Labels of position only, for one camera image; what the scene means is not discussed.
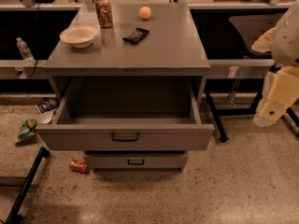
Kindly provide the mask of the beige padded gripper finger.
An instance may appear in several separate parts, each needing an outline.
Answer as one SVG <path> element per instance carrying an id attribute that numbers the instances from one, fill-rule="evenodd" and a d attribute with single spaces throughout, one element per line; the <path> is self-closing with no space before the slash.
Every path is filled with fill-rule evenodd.
<path id="1" fill-rule="evenodd" d="M 272 40 L 275 28 L 267 30 L 263 35 L 261 35 L 251 46 L 253 51 L 260 53 L 265 53 L 272 50 Z"/>

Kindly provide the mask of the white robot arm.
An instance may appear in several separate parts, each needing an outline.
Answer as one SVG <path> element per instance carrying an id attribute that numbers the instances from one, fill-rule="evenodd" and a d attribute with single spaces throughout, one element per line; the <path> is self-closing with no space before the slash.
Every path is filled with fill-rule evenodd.
<path id="1" fill-rule="evenodd" d="M 271 52 L 279 69 L 264 77 L 262 99 L 253 122 L 260 127 L 275 124 L 299 98 L 299 1 L 292 3 L 276 25 L 251 46 L 254 51 Z"/>

